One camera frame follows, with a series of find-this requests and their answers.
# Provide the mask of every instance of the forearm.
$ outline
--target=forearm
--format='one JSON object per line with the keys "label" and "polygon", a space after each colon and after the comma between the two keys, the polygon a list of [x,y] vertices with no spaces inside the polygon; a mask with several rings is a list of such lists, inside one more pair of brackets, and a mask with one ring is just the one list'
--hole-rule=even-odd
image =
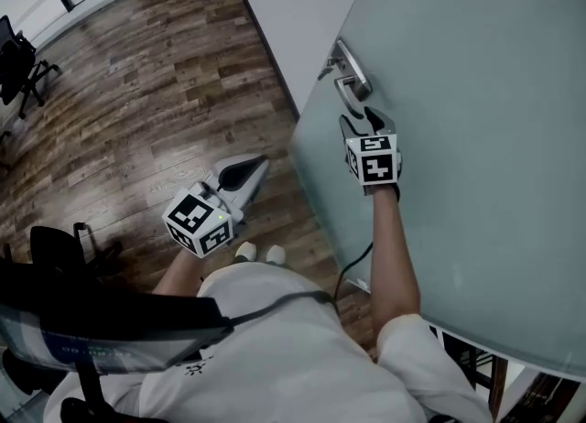
{"label": "forearm", "polygon": [[390,320],[419,314],[419,286],[407,249],[395,191],[373,190],[374,239],[371,267],[371,315],[374,336]]}
{"label": "forearm", "polygon": [[196,296],[200,289],[202,275],[203,261],[186,249],[181,249],[153,290],[153,294]]}

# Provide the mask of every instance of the black baseboard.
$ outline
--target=black baseboard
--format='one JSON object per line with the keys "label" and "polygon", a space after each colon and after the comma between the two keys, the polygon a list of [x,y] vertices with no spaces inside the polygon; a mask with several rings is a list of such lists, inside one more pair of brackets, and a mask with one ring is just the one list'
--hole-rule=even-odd
{"label": "black baseboard", "polygon": [[297,122],[299,120],[299,111],[298,111],[297,106],[295,105],[295,101],[293,100],[293,96],[291,95],[291,91],[289,90],[289,88],[287,86],[287,82],[285,81],[285,78],[283,77],[283,73],[281,72],[281,69],[278,66],[277,59],[275,59],[275,55],[273,54],[271,47],[268,45],[268,41],[266,40],[265,33],[263,32],[263,29],[260,27],[260,24],[258,23],[258,19],[256,18],[255,11],[251,7],[250,2],[248,0],[243,0],[243,2],[244,2],[244,5],[246,6],[246,9],[248,10],[248,15],[250,16],[250,19],[252,20],[253,24],[255,25],[256,32],[258,32],[258,36],[260,37],[260,39],[263,43],[263,46],[265,47],[266,55],[268,56],[268,59],[270,60],[273,69],[275,69],[275,73],[277,74],[278,82],[281,85],[283,93],[285,94],[285,98],[287,99],[289,108],[291,109],[291,113],[293,114],[293,118]]}
{"label": "black baseboard", "polygon": [[246,6],[246,9],[248,10],[248,14],[250,15],[250,18],[256,27],[256,31],[258,32],[258,36],[260,37],[261,41],[263,42],[263,46],[265,47],[265,50],[266,50],[266,55],[268,56],[268,59],[270,60],[271,65],[275,69],[275,73],[277,74],[278,82],[281,85],[281,88],[283,89],[283,93],[285,94],[285,98],[287,99],[287,102],[289,104],[289,108],[291,109],[291,113],[293,114],[293,118],[295,119],[295,122],[297,122],[299,120],[299,111],[298,111],[297,106],[295,105],[295,101],[293,100],[293,96],[291,95],[291,91],[289,90],[289,87],[287,86],[287,82],[285,81],[285,77],[283,76],[283,73],[281,72],[281,69],[278,66],[277,59],[275,58],[275,55],[273,54],[273,50],[271,50],[271,46],[268,45],[268,40],[266,40],[265,33],[263,32],[263,29],[260,27],[260,23],[258,22],[258,19],[256,18],[255,11],[251,7],[250,2],[248,0],[243,0],[243,1],[244,1],[244,5]]}

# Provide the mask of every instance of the white shoe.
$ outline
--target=white shoe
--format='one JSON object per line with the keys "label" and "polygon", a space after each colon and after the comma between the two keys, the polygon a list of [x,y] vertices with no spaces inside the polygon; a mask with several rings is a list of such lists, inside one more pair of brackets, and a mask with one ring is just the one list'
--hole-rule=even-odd
{"label": "white shoe", "polygon": [[287,254],[285,249],[280,245],[273,245],[266,253],[266,261],[269,264],[283,266],[287,261]]}
{"label": "white shoe", "polygon": [[236,256],[238,255],[246,257],[248,262],[254,262],[256,260],[256,245],[252,243],[243,243],[236,251]]}

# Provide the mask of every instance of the lever handle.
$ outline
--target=lever handle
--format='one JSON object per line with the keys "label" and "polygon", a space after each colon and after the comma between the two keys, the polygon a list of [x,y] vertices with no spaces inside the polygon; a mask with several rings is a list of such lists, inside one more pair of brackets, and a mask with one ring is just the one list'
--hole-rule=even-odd
{"label": "lever handle", "polygon": [[356,83],[356,77],[352,75],[342,76],[341,78],[334,80],[333,83],[336,86],[336,90],[338,90],[338,94],[342,98],[342,101],[346,106],[346,109],[348,109],[348,111],[350,112],[350,114],[352,114],[353,117],[357,119],[364,119],[364,116],[362,114],[354,110],[352,102],[350,101],[350,97],[348,96],[348,91],[346,89],[346,86],[352,86]]}

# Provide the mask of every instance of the person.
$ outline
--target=person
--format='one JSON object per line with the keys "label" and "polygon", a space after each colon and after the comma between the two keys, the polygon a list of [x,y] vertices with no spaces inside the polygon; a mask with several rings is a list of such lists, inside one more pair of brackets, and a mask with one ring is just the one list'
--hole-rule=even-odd
{"label": "person", "polygon": [[[170,423],[492,421],[487,404],[419,316],[418,282],[394,190],[377,186],[373,198],[376,363],[346,335],[330,304],[302,298],[236,327],[202,351],[200,362],[157,374],[103,376],[106,401],[118,412]],[[224,316],[237,317],[284,295],[319,289],[282,267],[281,247],[272,247],[265,262],[255,257],[255,246],[243,244],[233,265],[200,286],[203,262],[182,250],[153,293],[212,297]],[[83,398],[76,374],[50,397],[46,423],[60,421],[68,396]]]}

